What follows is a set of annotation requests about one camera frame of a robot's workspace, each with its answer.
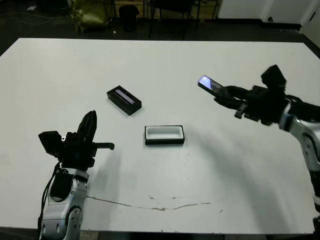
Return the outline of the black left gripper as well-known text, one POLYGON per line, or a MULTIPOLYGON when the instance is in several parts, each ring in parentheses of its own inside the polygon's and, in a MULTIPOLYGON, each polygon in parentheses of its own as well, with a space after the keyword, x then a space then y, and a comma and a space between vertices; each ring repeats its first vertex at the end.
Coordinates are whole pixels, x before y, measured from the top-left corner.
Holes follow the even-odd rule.
POLYGON ((77 132, 66 134, 58 157, 62 168, 87 171, 94 166, 98 149, 115 149, 112 142, 93 141, 96 129, 97 113, 92 110, 83 117, 77 132))

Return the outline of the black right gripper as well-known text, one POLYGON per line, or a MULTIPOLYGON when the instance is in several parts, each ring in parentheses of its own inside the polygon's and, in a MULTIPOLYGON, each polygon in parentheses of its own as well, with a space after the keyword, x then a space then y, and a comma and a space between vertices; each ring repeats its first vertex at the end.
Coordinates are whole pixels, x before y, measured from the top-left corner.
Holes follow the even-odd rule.
POLYGON ((251 90, 234 85, 222 87, 214 101, 226 108, 238 108, 234 115, 238 119, 245 117, 263 125, 278 124, 290 103, 282 90, 256 85, 251 90))

